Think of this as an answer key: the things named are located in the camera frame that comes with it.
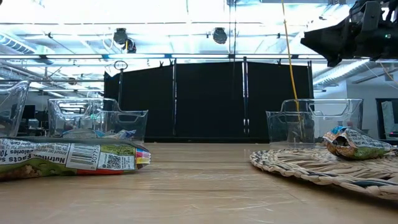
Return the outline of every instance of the chip bag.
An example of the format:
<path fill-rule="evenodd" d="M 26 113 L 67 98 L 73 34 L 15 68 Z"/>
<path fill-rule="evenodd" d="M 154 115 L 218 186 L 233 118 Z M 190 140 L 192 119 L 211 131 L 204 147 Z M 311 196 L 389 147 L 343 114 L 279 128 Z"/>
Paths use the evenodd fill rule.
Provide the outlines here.
<path fill-rule="evenodd" d="M 0 180 L 125 174 L 149 163 L 149 151 L 131 141 L 0 138 Z"/>
<path fill-rule="evenodd" d="M 347 160 L 375 159 L 395 150 L 390 144 L 375 140 L 350 127 L 337 126 L 323 138 L 332 154 Z"/>

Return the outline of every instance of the wooden table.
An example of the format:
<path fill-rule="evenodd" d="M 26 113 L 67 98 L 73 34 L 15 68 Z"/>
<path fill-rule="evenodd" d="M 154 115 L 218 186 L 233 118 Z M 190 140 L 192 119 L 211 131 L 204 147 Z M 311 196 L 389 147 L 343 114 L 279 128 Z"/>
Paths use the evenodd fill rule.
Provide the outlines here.
<path fill-rule="evenodd" d="M 259 144 L 146 144 L 131 175 L 0 183 L 1 223 L 398 223 L 398 204 L 266 174 Z"/>

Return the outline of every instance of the round woven mat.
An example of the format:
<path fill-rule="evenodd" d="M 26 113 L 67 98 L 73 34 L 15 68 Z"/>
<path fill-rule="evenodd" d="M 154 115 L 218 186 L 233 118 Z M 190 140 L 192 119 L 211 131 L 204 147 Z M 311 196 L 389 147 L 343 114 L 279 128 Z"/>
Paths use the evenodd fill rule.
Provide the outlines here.
<path fill-rule="evenodd" d="M 254 152 L 251 163 L 268 172 L 295 176 L 320 185 L 335 184 L 349 190 L 398 200 L 398 157 L 345 161 L 327 149 L 281 149 Z"/>

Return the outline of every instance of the plastic storage container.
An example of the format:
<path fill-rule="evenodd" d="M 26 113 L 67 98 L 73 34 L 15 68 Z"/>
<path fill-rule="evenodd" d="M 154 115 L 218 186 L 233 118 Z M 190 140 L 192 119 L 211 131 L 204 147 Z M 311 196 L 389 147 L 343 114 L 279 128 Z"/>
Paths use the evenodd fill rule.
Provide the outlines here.
<path fill-rule="evenodd" d="M 0 89 L 0 136 L 17 136 L 24 112 L 29 82 L 22 81 L 11 88 Z"/>
<path fill-rule="evenodd" d="M 285 100 L 281 111 L 267 111 L 271 146 L 322 147 L 323 135 L 336 126 L 362 128 L 361 99 Z"/>
<path fill-rule="evenodd" d="M 49 136 L 114 138 L 143 143 L 148 111 L 121 111 L 107 98 L 49 100 Z"/>

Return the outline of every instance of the black backdrop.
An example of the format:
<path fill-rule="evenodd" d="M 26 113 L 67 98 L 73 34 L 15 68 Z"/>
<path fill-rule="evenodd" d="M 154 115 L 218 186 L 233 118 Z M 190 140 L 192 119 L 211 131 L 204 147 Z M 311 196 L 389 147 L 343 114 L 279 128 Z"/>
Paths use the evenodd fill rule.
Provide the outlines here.
<path fill-rule="evenodd" d="M 242 67 L 193 63 L 124 72 L 121 108 L 149 110 L 146 141 L 268 142 L 266 111 L 294 98 L 289 66 L 248 62 L 245 79 Z M 312 98 L 310 67 L 293 68 L 298 97 Z M 105 74 L 104 97 L 118 99 L 118 91 L 119 75 Z"/>
<path fill-rule="evenodd" d="M 312 76 L 305 66 L 293 66 L 297 98 L 313 98 Z M 266 111 L 280 111 L 294 99 L 288 65 L 248 62 L 248 118 L 250 138 L 268 140 Z"/>
<path fill-rule="evenodd" d="M 177 65 L 177 137 L 245 137 L 242 73 L 242 63 Z"/>
<path fill-rule="evenodd" d="M 119 74 L 105 75 L 104 97 L 119 98 Z M 123 73 L 122 110 L 149 110 L 148 138 L 173 136 L 173 66 Z"/>

